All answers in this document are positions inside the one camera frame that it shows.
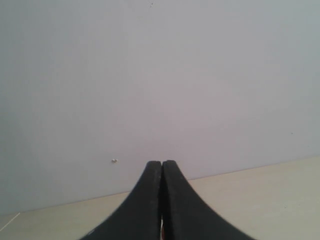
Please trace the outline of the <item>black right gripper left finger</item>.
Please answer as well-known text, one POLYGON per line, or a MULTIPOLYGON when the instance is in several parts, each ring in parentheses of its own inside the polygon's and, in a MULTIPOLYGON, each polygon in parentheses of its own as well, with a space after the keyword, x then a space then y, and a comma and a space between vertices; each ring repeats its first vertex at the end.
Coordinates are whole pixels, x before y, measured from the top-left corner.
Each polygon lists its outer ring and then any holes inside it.
POLYGON ((83 240, 159 240, 162 164, 149 161, 122 204, 83 240))

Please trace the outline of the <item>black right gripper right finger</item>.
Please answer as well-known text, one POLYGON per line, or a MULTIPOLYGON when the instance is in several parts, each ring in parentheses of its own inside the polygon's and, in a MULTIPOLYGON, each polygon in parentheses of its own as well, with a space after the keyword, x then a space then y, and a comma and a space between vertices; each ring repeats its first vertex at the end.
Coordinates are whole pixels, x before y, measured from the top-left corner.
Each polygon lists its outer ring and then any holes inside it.
POLYGON ((162 236, 165 240, 252 240, 196 193, 174 160, 162 163, 162 236))

